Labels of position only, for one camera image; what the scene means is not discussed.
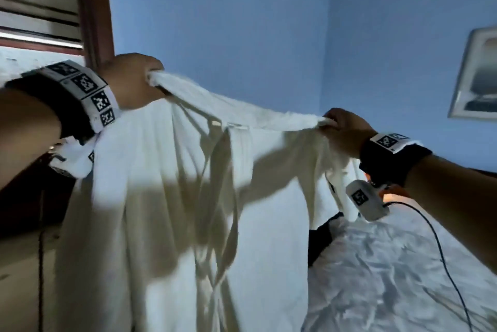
left hand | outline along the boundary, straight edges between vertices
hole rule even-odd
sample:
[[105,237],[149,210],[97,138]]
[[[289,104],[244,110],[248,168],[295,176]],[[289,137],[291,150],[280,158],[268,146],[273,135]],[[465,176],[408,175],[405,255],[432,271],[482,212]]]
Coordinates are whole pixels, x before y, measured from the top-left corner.
[[166,96],[147,82],[149,71],[162,69],[164,66],[154,57],[128,53],[103,64],[97,74],[109,84],[121,109],[135,109]]

black and white pattern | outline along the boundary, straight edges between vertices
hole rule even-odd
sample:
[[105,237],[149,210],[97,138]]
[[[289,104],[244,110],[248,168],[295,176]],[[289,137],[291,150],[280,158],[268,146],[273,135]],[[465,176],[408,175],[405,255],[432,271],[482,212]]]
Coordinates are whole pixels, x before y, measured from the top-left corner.
[[354,193],[352,193],[351,197],[357,206],[361,206],[362,204],[364,204],[366,201],[369,200],[366,194],[362,191],[362,189],[359,189]]
[[111,105],[109,98],[105,95],[104,91],[99,91],[93,94],[90,98],[98,112],[103,111]]
[[57,63],[53,65],[48,65],[48,69],[54,71],[55,73],[59,73],[61,76],[67,77],[74,73],[78,73],[79,70],[66,64],[66,63]]
[[393,138],[396,138],[397,140],[407,140],[409,138],[409,137],[400,135],[398,133],[390,133],[389,136],[393,137]]
[[376,140],[377,144],[386,147],[387,149],[394,146],[397,142],[399,141],[389,136],[383,136],[379,140]]
[[71,82],[79,87],[79,89],[85,94],[89,94],[92,91],[96,91],[98,89],[97,84],[90,77],[83,73],[72,77]]
[[114,111],[111,108],[100,114],[100,121],[104,127],[115,121],[115,119]]

white bedsheet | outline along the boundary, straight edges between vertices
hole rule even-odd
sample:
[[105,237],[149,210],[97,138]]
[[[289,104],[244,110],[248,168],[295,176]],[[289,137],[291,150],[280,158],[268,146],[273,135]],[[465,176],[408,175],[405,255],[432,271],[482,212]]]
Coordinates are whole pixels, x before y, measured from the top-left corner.
[[[410,199],[432,222],[473,330],[497,330],[497,276]],[[306,332],[468,331],[424,219],[403,205],[376,223],[330,222],[333,242],[309,269]]]

wristband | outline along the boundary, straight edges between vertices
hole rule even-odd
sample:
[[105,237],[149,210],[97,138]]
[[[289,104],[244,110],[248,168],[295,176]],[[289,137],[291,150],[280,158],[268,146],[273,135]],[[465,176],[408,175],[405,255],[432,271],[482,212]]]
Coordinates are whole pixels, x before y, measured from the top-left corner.
[[398,134],[377,134],[361,148],[359,168],[376,184],[404,186],[407,174],[432,151]]
[[23,76],[5,87],[23,91],[49,106],[61,122],[61,138],[74,136],[83,144],[120,116],[108,84],[71,60]]

black wristband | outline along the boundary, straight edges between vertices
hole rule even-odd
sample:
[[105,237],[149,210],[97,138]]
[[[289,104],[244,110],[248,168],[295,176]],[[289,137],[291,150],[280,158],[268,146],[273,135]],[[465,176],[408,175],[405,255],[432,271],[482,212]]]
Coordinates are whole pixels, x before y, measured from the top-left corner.
[[361,148],[359,168],[377,184],[404,186],[407,174],[424,157],[432,154],[430,149],[412,144],[396,154],[368,140]]
[[5,87],[25,92],[52,109],[61,123],[61,138],[74,136],[83,143],[94,135],[90,119],[79,100],[53,79],[35,73],[13,79]]

